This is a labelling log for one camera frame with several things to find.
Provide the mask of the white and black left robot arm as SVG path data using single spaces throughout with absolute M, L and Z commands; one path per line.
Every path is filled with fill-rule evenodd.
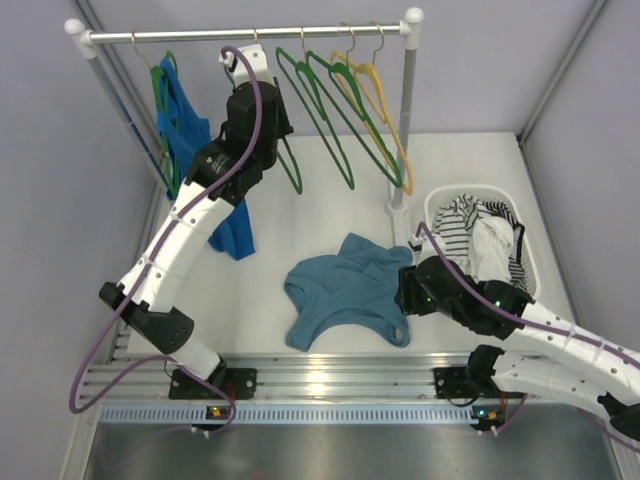
M 175 298 L 212 233 L 275 164 L 279 140 L 293 131 L 270 74 L 235 87 L 226 109 L 220 135 L 195 154 L 170 214 L 142 258 L 99 292 L 127 325 L 189 370 L 192 386 L 205 397 L 225 388 L 226 364 L 198 339 L 194 320 L 176 307 Z

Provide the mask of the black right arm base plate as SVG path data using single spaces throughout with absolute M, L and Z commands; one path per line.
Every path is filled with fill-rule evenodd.
M 433 370 L 436 398 L 453 406 L 471 406 L 480 396 L 467 383 L 464 367 L 440 367 Z

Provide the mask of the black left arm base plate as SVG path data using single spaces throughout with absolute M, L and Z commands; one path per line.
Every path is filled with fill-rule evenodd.
M 214 385 L 232 400 L 252 399 L 257 386 L 257 370 L 253 368 L 228 368 Z M 212 392 L 190 378 L 181 370 L 174 370 L 168 397 L 171 400 L 209 400 L 221 399 Z

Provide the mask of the teal blue tank top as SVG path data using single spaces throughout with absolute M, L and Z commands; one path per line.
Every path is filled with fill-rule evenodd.
M 357 325 L 394 347 L 408 346 L 409 322 L 395 296 L 399 272 L 412 262 L 409 248 L 384 248 L 355 233 L 345 237 L 336 254 L 300 261 L 283 285 L 297 312 L 286 345 L 307 352 L 325 331 Z

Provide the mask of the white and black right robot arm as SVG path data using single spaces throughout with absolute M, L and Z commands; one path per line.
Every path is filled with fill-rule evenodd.
M 403 313 L 440 313 L 492 339 L 469 355 L 459 378 L 476 397 L 553 399 L 639 437 L 639 355 L 562 318 L 502 281 L 474 282 L 431 256 L 403 267 L 395 301 Z

